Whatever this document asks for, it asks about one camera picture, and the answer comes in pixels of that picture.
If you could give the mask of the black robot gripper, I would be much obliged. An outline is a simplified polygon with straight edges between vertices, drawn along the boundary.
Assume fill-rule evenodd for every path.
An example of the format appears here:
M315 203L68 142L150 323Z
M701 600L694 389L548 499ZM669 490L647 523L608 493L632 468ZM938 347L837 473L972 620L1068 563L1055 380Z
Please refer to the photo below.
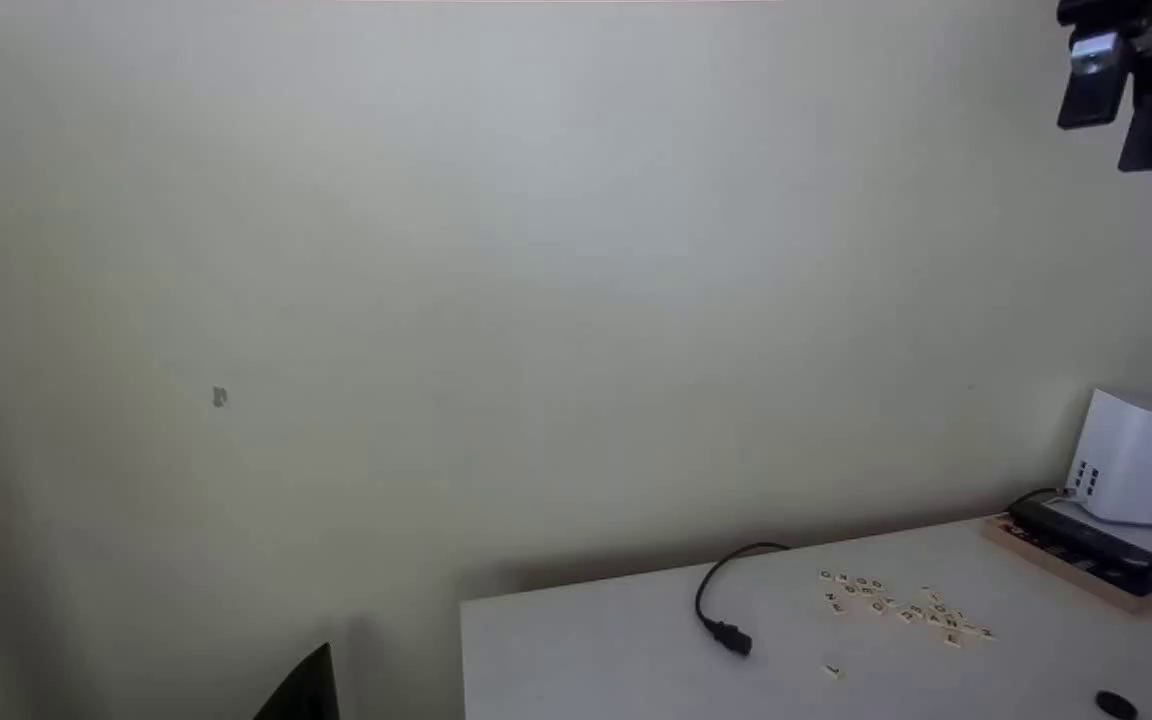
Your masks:
M1097 130L1117 122L1130 50L1137 68L1119 173L1152 173L1152 0L1055 0L1055 24L1077 32L1055 124Z

